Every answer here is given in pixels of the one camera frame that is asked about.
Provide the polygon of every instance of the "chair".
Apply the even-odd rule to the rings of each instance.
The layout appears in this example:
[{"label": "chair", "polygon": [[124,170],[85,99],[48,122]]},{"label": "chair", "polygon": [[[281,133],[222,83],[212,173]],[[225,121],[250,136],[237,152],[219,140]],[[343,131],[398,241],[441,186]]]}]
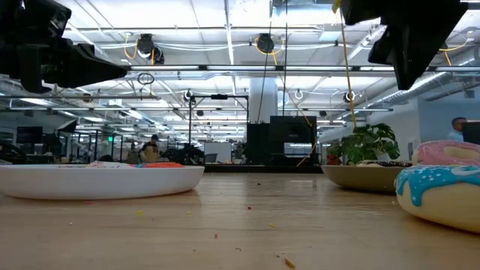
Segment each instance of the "chair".
[{"label": "chair", "polygon": [[203,163],[204,164],[211,164],[217,162],[217,156],[218,154],[206,154],[205,157],[203,157]]}]

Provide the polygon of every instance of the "pink frosted donut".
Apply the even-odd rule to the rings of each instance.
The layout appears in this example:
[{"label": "pink frosted donut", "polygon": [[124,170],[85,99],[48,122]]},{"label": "pink frosted donut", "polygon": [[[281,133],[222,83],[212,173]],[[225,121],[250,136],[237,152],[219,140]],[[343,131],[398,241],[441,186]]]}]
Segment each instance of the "pink frosted donut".
[{"label": "pink frosted donut", "polygon": [[412,156],[414,164],[480,166],[480,145],[438,140],[422,143]]}]

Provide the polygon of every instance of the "potted plant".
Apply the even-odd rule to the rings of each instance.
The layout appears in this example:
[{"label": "potted plant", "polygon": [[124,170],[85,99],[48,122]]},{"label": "potted plant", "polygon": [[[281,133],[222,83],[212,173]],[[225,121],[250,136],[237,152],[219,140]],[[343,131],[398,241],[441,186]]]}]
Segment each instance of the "potted plant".
[{"label": "potted plant", "polygon": [[344,156],[354,164],[363,160],[378,160],[383,155],[391,159],[400,157],[395,133],[383,123],[354,128],[352,135],[333,143],[327,152],[338,158]]}]

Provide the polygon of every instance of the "desk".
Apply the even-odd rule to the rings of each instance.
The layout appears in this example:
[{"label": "desk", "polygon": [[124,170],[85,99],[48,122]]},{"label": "desk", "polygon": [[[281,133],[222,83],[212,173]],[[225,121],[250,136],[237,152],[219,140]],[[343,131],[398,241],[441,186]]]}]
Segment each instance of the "desk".
[{"label": "desk", "polygon": [[4,196],[0,269],[288,269],[277,256],[298,270],[480,266],[480,236],[395,202],[306,174],[206,173],[187,193],[92,204]]}]

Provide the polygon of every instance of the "tan bowl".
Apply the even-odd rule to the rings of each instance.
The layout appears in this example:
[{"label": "tan bowl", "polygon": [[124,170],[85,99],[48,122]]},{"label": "tan bowl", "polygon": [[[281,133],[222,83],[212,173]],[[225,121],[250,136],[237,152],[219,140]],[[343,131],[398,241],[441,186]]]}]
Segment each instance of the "tan bowl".
[{"label": "tan bowl", "polygon": [[360,191],[395,193],[400,167],[324,165],[323,173],[335,184]]}]

